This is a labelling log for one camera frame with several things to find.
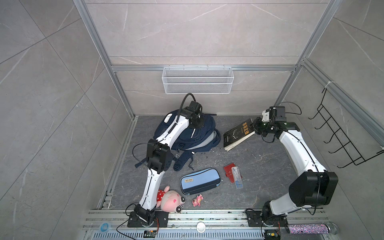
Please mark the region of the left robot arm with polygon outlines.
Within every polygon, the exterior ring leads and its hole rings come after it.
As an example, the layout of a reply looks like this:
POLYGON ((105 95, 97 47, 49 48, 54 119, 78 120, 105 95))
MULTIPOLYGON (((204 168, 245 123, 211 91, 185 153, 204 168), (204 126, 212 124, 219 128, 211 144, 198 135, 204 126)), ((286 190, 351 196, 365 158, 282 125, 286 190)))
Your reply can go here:
POLYGON ((145 227, 151 226, 155 219, 158 190, 173 160, 171 148, 185 129, 201 128, 204 125, 202 110, 195 96, 192 93, 186 94, 170 126, 157 139, 146 143, 147 181, 143 196, 134 207, 135 216, 145 227))

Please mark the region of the black book gold title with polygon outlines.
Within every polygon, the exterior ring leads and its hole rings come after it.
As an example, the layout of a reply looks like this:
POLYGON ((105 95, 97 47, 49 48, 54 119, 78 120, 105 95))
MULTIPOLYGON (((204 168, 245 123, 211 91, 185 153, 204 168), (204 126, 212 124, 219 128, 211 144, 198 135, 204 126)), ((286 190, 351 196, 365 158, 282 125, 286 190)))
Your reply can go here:
POLYGON ((252 126, 251 118, 245 120, 241 124, 224 133, 224 149, 228 152, 246 139, 254 135, 256 132, 252 126))

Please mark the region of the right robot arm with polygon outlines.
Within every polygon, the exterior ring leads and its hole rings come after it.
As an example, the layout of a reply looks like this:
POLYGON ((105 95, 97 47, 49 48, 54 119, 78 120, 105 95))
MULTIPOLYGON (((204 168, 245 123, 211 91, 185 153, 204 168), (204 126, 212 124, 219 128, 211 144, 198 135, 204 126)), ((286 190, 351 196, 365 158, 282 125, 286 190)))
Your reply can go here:
POLYGON ((285 195, 264 204, 261 213, 264 225, 271 227, 290 213, 309 207, 316 210, 331 202, 338 176, 317 160, 297 124, 287 121, 284 106, 269 107, 253 122, 252 127, 262 138, 272 134, 274 140, 283 144, 298 174, 285 195))

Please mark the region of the navy blue student backpack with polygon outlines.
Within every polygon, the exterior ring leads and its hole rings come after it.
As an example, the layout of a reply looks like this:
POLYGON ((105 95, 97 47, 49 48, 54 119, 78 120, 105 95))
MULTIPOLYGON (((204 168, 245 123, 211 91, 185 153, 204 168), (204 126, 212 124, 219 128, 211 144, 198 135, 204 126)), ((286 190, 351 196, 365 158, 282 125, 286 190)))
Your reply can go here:
MULTIPOLYGON (((178 110, 174 110, 164 117, 154 133, 155 140, 171 125, 177 114, 178 110)), ((191 159, 189 168, 193 170, 193 167, 191 167, 193 155, 197 152, 209 152, 220 141, 220 132, 216 129, 216 122, 213 116, 205 114, 204 126, 202 128, 185 129, 173 144, 172 150, 183 151, 178 158, 173 156, 173 161, 175 161, 174 171, 180 171, 189 159, 191 159)))

